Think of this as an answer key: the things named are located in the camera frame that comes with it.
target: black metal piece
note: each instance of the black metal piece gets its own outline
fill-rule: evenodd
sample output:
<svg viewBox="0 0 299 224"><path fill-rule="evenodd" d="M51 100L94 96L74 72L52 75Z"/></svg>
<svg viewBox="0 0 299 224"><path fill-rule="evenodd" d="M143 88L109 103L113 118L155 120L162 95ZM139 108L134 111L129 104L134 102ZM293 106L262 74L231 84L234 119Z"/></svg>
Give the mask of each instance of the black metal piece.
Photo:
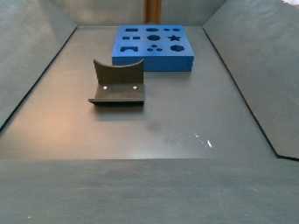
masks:
<svg viewBox="0 0 299 224"><path fill-rule="evenodd" d="M94 60L98 73L98 92L94 104L139 103L145 95L145 61L127 66L109 66Z"/></svg>

